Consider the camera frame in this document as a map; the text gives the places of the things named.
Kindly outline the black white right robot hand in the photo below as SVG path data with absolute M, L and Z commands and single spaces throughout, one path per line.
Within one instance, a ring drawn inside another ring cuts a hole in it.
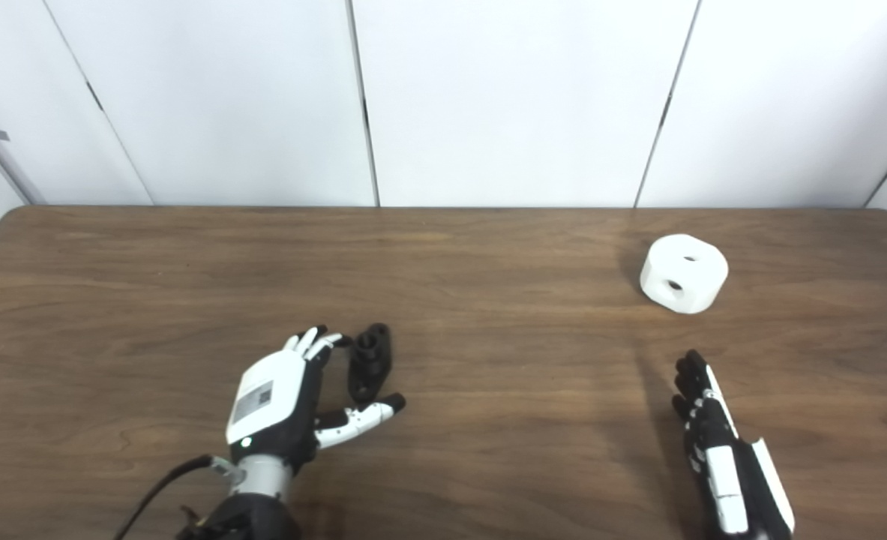
M 711 365 L 690 349 L 676 360 L 674 383 L 705 538 L 792 539 L 796 519 L 768 445 L 740 437 Z

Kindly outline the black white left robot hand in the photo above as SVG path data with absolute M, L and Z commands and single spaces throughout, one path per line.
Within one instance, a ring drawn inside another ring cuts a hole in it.
M 225 428 L 232 464 L 271 457 L 298 472 L 319 450 L 377 428 L 406 407 L 394 393 L 363 406 L 319 412 L 324 369 L 335 349 L 349 345 L 325 325 L 290 336 L 285 345 L 242 374 Z

